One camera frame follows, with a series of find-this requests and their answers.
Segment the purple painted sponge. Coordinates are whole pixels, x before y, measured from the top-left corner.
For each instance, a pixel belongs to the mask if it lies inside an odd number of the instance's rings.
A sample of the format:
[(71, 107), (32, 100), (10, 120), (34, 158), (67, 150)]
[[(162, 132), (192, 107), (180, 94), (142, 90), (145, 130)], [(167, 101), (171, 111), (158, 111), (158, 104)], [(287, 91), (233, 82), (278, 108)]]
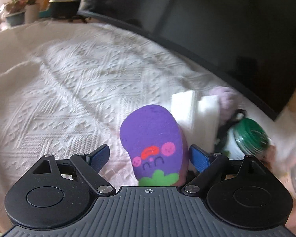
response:
[(139, 186), (182, 186), (189, 166), (189, 148), (172, 114), (160, 105), (143, 106), (120, 127)]

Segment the green lid glass jar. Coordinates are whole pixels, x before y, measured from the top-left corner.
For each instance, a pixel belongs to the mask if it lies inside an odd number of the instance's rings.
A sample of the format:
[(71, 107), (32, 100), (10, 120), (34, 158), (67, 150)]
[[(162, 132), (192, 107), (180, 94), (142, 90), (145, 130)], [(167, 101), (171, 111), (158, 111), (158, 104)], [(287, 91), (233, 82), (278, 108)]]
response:
[(242, 160), (246, 155), (262, 159), (270, 146), (270, 140), (263, 128), (250, 118), (242, 118), (227, 131), (222, 152), (232, 160)]

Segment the lilac fluffy pompom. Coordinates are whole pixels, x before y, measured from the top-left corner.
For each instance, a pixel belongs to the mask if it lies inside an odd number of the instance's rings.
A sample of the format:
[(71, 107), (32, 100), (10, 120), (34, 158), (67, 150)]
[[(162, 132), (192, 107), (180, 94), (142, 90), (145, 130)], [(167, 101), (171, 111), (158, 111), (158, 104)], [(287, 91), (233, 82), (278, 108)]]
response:
[(210, 91), (210, 95), (216, 95), (218, 97), (220, 106), (219, 125), (222, 126), (238, 109), (240, 98), (234, 89), (223, 86), (214, 87)]

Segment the white textured blanket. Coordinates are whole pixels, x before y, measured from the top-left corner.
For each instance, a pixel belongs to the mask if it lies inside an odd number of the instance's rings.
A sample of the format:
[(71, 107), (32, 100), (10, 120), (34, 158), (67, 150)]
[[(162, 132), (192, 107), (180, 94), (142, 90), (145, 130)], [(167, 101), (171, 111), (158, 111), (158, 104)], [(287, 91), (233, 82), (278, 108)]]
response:
[(0, 30), (0, 232), (10, 229), (4, 197), (41, 156), (65, 159), (102, 144), (101, 175), (116, 188), (137, 185), (120, 126), (176, 93), (200, 99), (223, 85), (181, 56), (109, 24), (38, 22)]

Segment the dark plant pot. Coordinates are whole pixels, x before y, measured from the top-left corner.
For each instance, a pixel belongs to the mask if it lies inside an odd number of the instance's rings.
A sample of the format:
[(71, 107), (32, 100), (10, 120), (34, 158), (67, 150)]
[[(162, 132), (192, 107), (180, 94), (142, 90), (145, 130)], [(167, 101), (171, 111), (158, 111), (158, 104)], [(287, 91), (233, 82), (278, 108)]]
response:
[(25, 11), (6, 15), (6, 21), (11, 27), (23, 25), (25, 22)]

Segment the white plant pot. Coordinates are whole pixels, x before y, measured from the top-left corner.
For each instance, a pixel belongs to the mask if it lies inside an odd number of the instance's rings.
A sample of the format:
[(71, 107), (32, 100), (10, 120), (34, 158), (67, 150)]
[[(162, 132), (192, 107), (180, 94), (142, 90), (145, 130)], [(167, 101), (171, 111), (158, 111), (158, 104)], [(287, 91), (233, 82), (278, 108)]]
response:
[(40, 5), (30, 4), (25, 7), (24, 22), (30, 24), (39, 19)]

